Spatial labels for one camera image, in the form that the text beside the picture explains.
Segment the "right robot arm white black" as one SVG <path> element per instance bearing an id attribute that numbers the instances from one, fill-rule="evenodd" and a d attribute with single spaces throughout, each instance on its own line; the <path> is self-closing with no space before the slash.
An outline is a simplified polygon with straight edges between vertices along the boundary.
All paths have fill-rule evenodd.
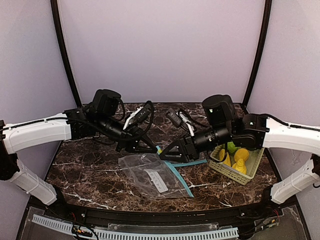
<path id="1" fill-rule="evenodd" d="M 283 148 L 311 153 L 300 169 L 264 190 L 264 201 L 279 205 L 320 180 L 319 127 L 287 123 L 266 113 L 238 118 L 226 94 L 207 97 L 202 108 L 209 127 L 177 138 L 159 155 L 161 160 L 188 163 L 199 159 L 200 153 L 229 142 L 246 149 Z"/>

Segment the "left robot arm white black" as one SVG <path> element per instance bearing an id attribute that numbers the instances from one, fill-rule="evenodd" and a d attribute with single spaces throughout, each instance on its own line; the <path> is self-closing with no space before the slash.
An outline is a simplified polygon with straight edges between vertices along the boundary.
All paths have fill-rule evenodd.
<path id="1" fill-rule="evenodd" d="M 113 90 L 98 89 L 93 100 L 79 108 L 54 116 L 17 124 L 0 122 L 0 179 L 14 183 L 46 206 L 64 202 L 60 190 L 30 171 L 17 153 L 30 147 L 68 140 L 80 140 L 97 134 L 115 142 L 116 151 L 156 153 L 157 147 L 147 136 L 155 108 L 148 100 L 129 116 L 114 116 L 124 106 L 121 95 Z"/>

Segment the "clear zip bag blue zipper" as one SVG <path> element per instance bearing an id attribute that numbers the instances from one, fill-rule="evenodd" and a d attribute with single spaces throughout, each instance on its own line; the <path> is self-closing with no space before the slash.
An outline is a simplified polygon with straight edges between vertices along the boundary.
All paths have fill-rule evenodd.
<path id="1" fill-rule="evenodd" d="M 171 162 L 163 161 L 156 153 L 127 155 L 118 164 L 130 185 L 150 199 L 193 198 L 187 183 Z"/>

